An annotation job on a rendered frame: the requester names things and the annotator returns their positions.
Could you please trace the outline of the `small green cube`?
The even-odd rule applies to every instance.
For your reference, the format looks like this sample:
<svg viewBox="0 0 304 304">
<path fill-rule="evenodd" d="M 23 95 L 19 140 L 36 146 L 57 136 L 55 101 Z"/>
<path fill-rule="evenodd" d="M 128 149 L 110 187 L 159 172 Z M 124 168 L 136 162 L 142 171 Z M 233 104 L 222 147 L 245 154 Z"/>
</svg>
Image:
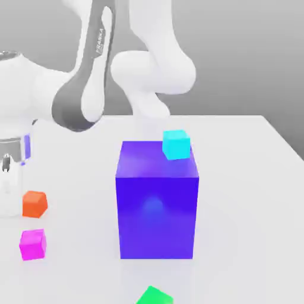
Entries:
<svg viewBox="0 0 304 304">
<path fill-rule="evenodd" d="M 135 304 L 173 304 L 173 297 L 153 286 L 148 286 Z"/>
</svg>

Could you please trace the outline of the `large purple box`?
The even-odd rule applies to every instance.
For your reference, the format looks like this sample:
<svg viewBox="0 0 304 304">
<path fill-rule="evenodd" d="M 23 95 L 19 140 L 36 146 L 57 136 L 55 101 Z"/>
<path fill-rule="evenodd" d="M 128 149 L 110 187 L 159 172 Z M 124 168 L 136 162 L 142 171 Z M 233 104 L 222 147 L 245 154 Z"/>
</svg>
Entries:
<svg viewBox="0 0 304 304">
<path fill-rule="evenodd" d="M 199 174 L 160 141 L 123 141 L 115 176 L 122 259 L 191 259 Z"/>
</svg>

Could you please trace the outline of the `small orange cube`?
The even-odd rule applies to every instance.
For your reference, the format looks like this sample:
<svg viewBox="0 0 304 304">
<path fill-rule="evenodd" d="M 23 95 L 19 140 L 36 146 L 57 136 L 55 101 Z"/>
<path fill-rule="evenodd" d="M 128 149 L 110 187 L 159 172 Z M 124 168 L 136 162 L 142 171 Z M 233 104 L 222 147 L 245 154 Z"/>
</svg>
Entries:
<svg viewBox="0 0 304 304">
<path fill-rule="evenodd" d="M 23 217 L 40 218 L 48 209 L 44 192 L 27 191 L 23 196 Z"/>
</svg>

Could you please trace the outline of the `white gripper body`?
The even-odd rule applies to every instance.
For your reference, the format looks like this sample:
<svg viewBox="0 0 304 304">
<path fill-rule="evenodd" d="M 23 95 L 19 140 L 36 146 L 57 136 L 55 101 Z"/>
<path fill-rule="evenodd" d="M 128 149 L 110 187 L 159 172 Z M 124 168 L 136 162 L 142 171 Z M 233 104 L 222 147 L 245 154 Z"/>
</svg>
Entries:
<svg viewBox="0 0 304 304">
<path fill-rule="evenodd" d="M 0 218 L 20 216 L 23 212 L 23 168 L 11 163 L 10 170 L 0 170 Z"/>
</svg>

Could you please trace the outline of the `small magenta cube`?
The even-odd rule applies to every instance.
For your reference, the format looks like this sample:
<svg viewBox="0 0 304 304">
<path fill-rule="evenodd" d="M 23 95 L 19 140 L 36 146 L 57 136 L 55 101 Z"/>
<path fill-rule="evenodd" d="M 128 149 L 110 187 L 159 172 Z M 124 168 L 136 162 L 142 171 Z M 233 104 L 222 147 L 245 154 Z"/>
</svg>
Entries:
<svg viewBox="0 0 304 304">
<path fill-rule="evenodd" d="M 46 255 L 46 235 L 44 229 L 25 230 L 19 243 L 23 261 L 43 259 Z"/>
</svg>

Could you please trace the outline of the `small cyan cube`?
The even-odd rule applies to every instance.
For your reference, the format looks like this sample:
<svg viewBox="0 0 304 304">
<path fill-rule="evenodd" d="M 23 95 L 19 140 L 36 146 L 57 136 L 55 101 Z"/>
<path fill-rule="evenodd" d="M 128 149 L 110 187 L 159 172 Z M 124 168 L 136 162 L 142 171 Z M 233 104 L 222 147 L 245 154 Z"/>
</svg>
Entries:
<svg viewBox="0 0 304 304">
<path fill-rule="evenodd" d="M 190 158 L 191 142 L 182 129 L 163 131 L 162 151 L 168 160 Z"/>
</svg>

